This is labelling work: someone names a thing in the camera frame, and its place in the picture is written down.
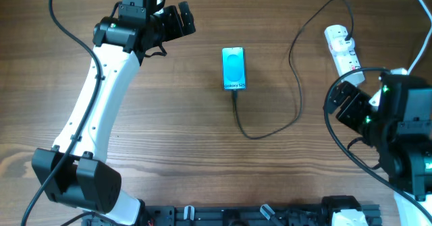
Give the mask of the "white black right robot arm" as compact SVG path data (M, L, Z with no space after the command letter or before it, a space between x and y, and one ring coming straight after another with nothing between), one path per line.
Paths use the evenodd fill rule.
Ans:
M380 100L376 109L369 95L345 77L327 91L325 125L341 151L359 168L395 193L402 225L431 224L431 85L426 80L391 74L380 68ZM359 134L359 140L379 154L375 167L365 165L336 136L329 115Z

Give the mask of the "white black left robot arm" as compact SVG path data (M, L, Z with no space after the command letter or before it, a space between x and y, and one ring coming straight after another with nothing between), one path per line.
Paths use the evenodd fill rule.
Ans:
M113 123L142 62L166 56L163 43L195 32L186 2L121 0L93 31L90 68L74 110L50 149L37 149L32 168L38 195L79 208L112 225L153 225L145 203L122 190L107 165Z

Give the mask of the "turquoise screen smartphone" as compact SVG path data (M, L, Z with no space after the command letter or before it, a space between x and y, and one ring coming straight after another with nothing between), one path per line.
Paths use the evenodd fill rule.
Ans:
M224 90L246 89L246 68L242 47L222 48L222 74Z

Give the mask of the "white power strip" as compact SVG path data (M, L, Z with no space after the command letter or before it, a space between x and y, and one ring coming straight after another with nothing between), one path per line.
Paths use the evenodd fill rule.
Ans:
M328 26L324 31L324 35L339 76L361 68L360 61L354 50L354 39L346 40L348 31L345 26Z

